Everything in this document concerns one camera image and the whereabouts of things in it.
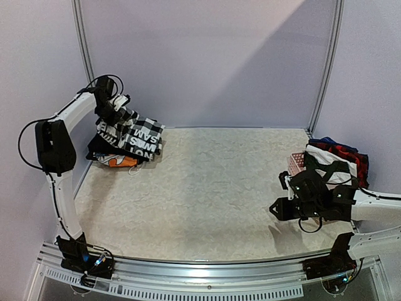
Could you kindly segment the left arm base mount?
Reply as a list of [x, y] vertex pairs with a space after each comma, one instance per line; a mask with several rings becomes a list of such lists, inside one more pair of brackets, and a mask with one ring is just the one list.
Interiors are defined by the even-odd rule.
[[57, 236], [56, 245], [63, 255], [63, 268], [83, 275], [109, 280], [112, 278], [115, 267], [113, 253], [106, 248], [87, 243], [84, 233], [77, 239]]

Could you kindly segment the black t-shirt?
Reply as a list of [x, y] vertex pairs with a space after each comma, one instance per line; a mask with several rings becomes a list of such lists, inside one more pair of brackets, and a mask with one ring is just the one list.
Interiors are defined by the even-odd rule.
[[120, 149], [118, 147], [114, 147], [109, 144], [104, 138], [102, 138], [99, 134], [96, 134], [94, 138], [88, 144], [88, 153], [86, 155], [86, 159], [91, 161], [97, 161], [95, 154], [102, 155], [120, 155], [120, 156], [128, 156], [132, 159], [138, 160], [138, 163], [141, 164], [143, 162], [149, 162], [150, 159], [147, 159], [143, 156], [128, 152], [126, 150]]

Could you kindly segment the black white checked shirt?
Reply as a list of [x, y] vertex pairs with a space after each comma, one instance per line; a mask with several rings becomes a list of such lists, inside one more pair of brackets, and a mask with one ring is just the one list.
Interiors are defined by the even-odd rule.
[[111, 146], [146, 160], [152, 160], [162, 151], [162, 132], [165, 125], [144, 117], [125, 106], [115, 112], [114, 123], [103, 119], [96, 122], [96, 131]]

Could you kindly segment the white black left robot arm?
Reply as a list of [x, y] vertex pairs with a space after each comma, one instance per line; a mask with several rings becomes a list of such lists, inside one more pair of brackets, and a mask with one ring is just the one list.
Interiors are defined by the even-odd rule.
[[110, 119], [115, 116], [112, 101], [123, 95], [120, 77], [101, 75], [82, 88], [52, 117], [35, 122], [35, 139], [40, 169], [45, 173], [53, 198], [56, 219], [65, 236], [79, 239], [83, 230], [78, 221], [73, 194], [73, 169], [77, 154], [70, 137], [73, 129], [90, 112]]

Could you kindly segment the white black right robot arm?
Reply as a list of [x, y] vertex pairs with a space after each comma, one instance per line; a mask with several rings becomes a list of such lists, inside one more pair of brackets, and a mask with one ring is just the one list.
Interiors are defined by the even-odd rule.
[[362, 187], [327, 182], [315, 170], [309, 169], [290, 176], [279, 176], [282, 188], [288, 192], [269, 207], [280, 221], [378, 221], [394, 223], [394, 227], [370, 233], [346, 233], [338, 236], [333, 253], [324, 260], [328, 273], [338, 273], [348, 263], [348, 258], [365, 257], [400, 251], [400, 195], [380, 194]]

